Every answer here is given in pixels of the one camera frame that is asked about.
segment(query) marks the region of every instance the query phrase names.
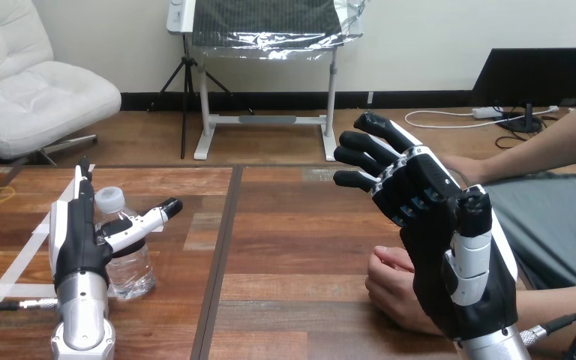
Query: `white cable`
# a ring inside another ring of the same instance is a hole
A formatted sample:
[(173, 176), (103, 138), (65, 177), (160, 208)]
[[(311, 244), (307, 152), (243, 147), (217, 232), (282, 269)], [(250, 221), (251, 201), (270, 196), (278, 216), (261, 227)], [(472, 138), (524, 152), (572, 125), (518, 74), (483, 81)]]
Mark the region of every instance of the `white cable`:
[[(542, 114), (553, 113), (553, 112), (556, 112), (556, 111), (559, 110), (559, 109), (560, 109), (560, 108), (558, 108), (557, 106), (550, 106), (548, 110), (541, 111), (541, 112), (534, 112), (533, 115), (542, 115)], [(419, 111), (410, 112), (409, 114), (405, 115), (405, 122), (406, 122), (407, 124), (412, 125), (412, 126), (416, 126), (417, 128), (425, 128), (425, 129), (468, 129), (468, 128), (480, 128), (481, 126), (488, 126), (488, 125), (498, 124), (498, 123), (500, 123), (500, 122), (510, 122), (510, 121), (513, 121), (513, 120), (522, 119), (522, 118), (524, 117), (524, 115), (520, 115), (520, 116), (516, 116), (516, 117), (514, 117), (514, 118), (504, 118), (504, 119), (502, 119), (502, 120), (483, 122), (482, 124), (461, 125), (461, 126), (421, 125), (421, 124), (415, 124), (415, 123), (411, 122), (410, 120), (408, 120), (408, 118), (409, 118), (411, 115), (421, 114), (421, 113), (423, 113), (423, 114), (442, 114), (442, 115), (450, 115), (450, 116), (473, 116), (473, 113), (469, 113), (469, 114), (456, 114), (456, 113), (453, 113), (453, 112), (419, 110)]]

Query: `human arm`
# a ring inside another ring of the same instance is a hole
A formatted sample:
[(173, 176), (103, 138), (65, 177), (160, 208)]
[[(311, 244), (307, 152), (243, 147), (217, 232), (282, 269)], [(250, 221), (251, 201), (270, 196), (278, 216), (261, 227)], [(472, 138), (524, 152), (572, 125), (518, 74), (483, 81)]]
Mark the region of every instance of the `human arm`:
[(445, 156), (441, 161), (463, 173), (472, 185), (576, 164), (576, 110), (538, 136), (496, 156), (485, 160)]
[[(370, 255), (365, 286), (371, 301), (399, 326), (414, 332), (440, 335), (423, 312), (413, 291), (414, 267), (399, 247), (376, 247)], [(576, 287), (517, 292), (519, 330), (527, 330), (562, 315), (576, 312)], [(576, 324), (552, 334), (537, 344), (543, 350), (567, 350), (576, 334)]]
[[(517, 292), (517, 327), (520, 330), (546, 323), (557, 317), (576, 313), (576, 286), (564, 289), (524, 290)], [(576, 323), (554, 332), (536, 347), (564, 351), (576, 335)]]

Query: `monitor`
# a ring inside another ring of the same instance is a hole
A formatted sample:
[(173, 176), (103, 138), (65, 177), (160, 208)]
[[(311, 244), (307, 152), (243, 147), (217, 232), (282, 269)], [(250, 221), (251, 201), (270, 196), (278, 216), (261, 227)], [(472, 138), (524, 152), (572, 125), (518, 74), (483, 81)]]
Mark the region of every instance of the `monitor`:
[(473, 87), (472, 105), (524, 107), (524, 118), (499, 125), (539, 131), (534, 106), (576, 105), (576, 48), (492, 49)]

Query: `yellow rubber band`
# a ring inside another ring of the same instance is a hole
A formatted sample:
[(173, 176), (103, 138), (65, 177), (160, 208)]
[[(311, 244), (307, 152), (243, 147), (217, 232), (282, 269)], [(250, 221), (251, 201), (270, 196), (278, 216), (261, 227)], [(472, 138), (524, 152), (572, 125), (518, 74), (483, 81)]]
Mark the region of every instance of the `yellow rubber band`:
[(0, 199), (0, 203), (3, 203), (4, 201), (9, 200), (11, 197), (14, 196), (14, 194), (17, 193), (12, 187), (9, 187), (9, 186), (0, 187), (0, 190), (10, 190), (10, 191), (12, 191), (12, 193), (10, 194), (10, 196), (5, 197), (4, 199)]

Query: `white armchair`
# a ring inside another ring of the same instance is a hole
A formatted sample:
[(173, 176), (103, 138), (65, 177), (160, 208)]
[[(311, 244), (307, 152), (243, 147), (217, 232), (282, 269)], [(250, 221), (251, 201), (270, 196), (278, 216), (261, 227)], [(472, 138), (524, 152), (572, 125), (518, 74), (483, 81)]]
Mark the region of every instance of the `white armchair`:
[(32, 152), (47, 157), (95, 141), (91, 135), (48, 146), (117, 113), (120, 102), (110, 82), (53, 61), (50, 40), (31, 0), (0, 0), (0, 158)]

